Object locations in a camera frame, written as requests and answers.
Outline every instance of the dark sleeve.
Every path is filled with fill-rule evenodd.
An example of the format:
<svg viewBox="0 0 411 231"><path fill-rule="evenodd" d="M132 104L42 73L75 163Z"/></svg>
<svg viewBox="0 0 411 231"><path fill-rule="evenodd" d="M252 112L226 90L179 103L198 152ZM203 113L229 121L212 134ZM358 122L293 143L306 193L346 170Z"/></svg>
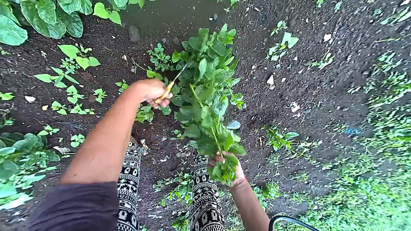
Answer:
<svg viewBox="0 0 411 231"><path fill-rule="evenodd" d="M29 231L117 230L117 182L59 185L31 215Z"/></svg>

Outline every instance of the hand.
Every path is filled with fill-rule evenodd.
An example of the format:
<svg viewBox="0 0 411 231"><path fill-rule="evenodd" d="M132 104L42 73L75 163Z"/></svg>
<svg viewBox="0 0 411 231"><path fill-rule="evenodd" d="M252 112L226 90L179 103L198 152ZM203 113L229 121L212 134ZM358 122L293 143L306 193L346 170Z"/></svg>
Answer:
<svg viewBox="0 0 411 231"><path fill-rule="evenodd" d="M232 155L237 158L233 153L223 152L224 155ZM208 168L212 168L217 165L217 161L224 163L225 159L220 156L220 152L210 157L208 160ZM236 166L236 179L232 181L231 189L235 188L236 186L240 185L243 182L247 182L245 178L244 172L242 171L240 161L238 161L238 165Z"/></svg>
<svg viewBox="0 0 411 231"><path fill-rule="evenodd" d="M158 108L158 104L155 103L155 100L166 92L166 86L158 79L139 80L133 83L130 87L142 95L143 99L141 102L146 101L155 109ZM166 98L160 102L160 105L166 107L170 103L169 99L171 97L173 97L173 94L169 93Z"/></svg>

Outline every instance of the leg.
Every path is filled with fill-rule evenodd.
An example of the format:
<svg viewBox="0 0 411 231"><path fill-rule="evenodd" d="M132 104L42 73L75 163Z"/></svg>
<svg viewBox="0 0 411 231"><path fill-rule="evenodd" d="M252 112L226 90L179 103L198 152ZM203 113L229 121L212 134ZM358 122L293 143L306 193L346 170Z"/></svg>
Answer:
<svg viewBox="0 0 411 231"><path fill-rule="evenodd" d="M121 173L118 177L117 192L120 200L118 210L118 231L136 231L137 190L140 180L140 161L145 149L138 146L135 139L129 142Z"/></svg>
<svg viewBox="0 0 411 231"><path fill-rule="evenodd" d="M207 171L208 156L197 153L190 231L225 231L226 222L217 190Z"/></svg>

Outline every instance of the left hand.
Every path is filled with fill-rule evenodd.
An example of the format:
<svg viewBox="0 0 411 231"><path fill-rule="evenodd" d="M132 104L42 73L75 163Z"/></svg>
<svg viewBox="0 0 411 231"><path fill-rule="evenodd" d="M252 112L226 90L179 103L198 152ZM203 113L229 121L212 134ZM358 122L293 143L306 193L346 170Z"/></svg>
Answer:
<svg viewBox="0 0 411 231"><path fill-rule="evenodd" d="M133 83L130 87L143 94L143 100L141 102L146 101L155 109L158 108L158 104L155 103L155 100L166 92L166 86L158 79L139 80ZM169 93L166 98L160 102L160 105L166 107L170 103L169 99L171 97L173 97L173 94Z"/></svg>

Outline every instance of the dark soil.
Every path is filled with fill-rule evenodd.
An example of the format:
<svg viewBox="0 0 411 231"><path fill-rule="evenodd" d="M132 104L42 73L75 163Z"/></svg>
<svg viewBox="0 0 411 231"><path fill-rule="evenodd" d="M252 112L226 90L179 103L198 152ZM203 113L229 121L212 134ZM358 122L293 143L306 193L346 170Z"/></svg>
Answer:
<svg viewBox="0 0 411 231"><path fill-rule="evenodd" d="M156 12L161 4L158 1L151 8L148 3L146 2L145 14ZM142 23L139 30L143 40L137 43L130 42L127 25L126 28L121 28L108 20L94 16L83 17L85 29L81 38L66 37L54 40L30 30L29 40L24 45L3 46L3 49L12 55L0 58L0 91L13 92L16 95L11 113L16 122L14 126L4 127L1 132L37 133L42 126L50 124L60 128L60 132L49 139L51 146L70 147L70 136L78 133L87 134L118 97L115 82L125 79L127 83L132 83L145 77L145 72L141 69L137 69L136 74L130 71L133 66L132 58L139 65L150 65L146 51L161 42L161 38L166 38L165 51L171 54L175 49L182 50L180 45L172 43L174 37L184 41L193 36L193 30L197 30L198 27L210 27L211 30L215 30L223 23L228 23L229 28L237 29L234 54L241 58L235 76L242 80L235 91L244 95L247 108L240 111L231 106L225 115L225 123L235 119L242 124L240 135L248 156L240 158L240 161L247 178L250 182L254 179L253 183L258 186L272 178L279 182L282 195L307 192L310 196L323 196L329 192L326 185L332 181L332 175L305 159L286 159L288 156L282 153L278 166L280 175L265 176L264 173L273 168L267 163L267 157L273 150L265 146L265 132L261 127L279 125L284 130L298 132L301 140L306 137L310 141L322 140L323 144L312 150L310 155L320 162L329 162L340 155L333 146L335 141L351 145L350 137L334 136L330 126L341 123L361 129L364 134L368 132L367 128L360 127L367 113L366 95L351 95L346 91L353 85L365 84L370 76L373 61L380 54L395 50L403 59L408 59L410 55L407 22L393 27L379 24L379 21L388 17L393 9L398 8L398 2L367 3L365 0L348 0L344 1L339 11L334 12L335 3L336 1L326 0L322 8L315 8L315 1L244 1L232 7L226 16L220 6L207 8L210 12L214 9L218 11L217 22L206 21L201 24L196 21L193 28L185 29L187 18L191 16L187 13L186 17L181 18L185 21L184 26L167 23L167 27L157 27L158 31L147 29L147 22L141 22L144 18L139 18L133 23L132 16L125 14L126 24L135 24L139 27L140 22ZM378 8L381 8L382 16L373 16L373 11ZM266 61L265 57L268 48L282 39L282 32L273 37L269 36L280 20L287 20L287 31L292 32L293 36L300 40L281 59L281 68L274 69L273 63ZM332 35L331 43L323 42L325 34ZM375 42L392 37L402 37L403 40ZM57 45L74 43L93 48L93 56L102 63L98 67L87 69L87 72L92 74L90 78L75 76L80 84L84 85L80 93L87 97L92 94L93 89L103 88L106 91L108 96L102 104L83 100L84 107L95 108L97 116L60 115L41 109L43 105L50 105L54 100L67 102L66 94L64 90L38 81L33 75L51 74L49 67L57 67L60 59L65 57ZM41 51L47 54L46 57L41 56ZM319 61L327 52L335 56L330 65L323 70L311 67L311 62ZM266 83L271 75L274 75L275 82L273 90L270 90ZM36 101L28 103L24 96L34 96ZM291 112L293 102L301 107L294 113ZM152 185L157 180L173 177L178 171L192 167L192 158L186 158L185 155L192 155L194 150L183 148L187 141L169 139L173 137L173 129L178 129L178 126L173 113L162 115L157 110L151 123L136 122L134 125L133 135L146 139L150 148L141 163L138 220L151 230L157 230L159 227L171 230L172 220L176 216L173 211L181 210L179 204L170 205L163 208L162 213L157 214L161 218L149 217L149 214L158 211L154 209L155 206L169 190L153 193ZM63 137L63 142L59 143L58 137ZM169 157L166 162L159 161L166 156ZM26 220L33 207L50 186L58 184L58 179L70 159L63 159L58 170L35 185L35 199L11 211L0 212L0 230L25 229ZM291 175L300 172L308 173L309 179L305 182L296 182L290 178ZM281 196L271 203L267 212L270 216L279 212L297 216L307 209L306 204L292 204L285 196Z"/></svg>

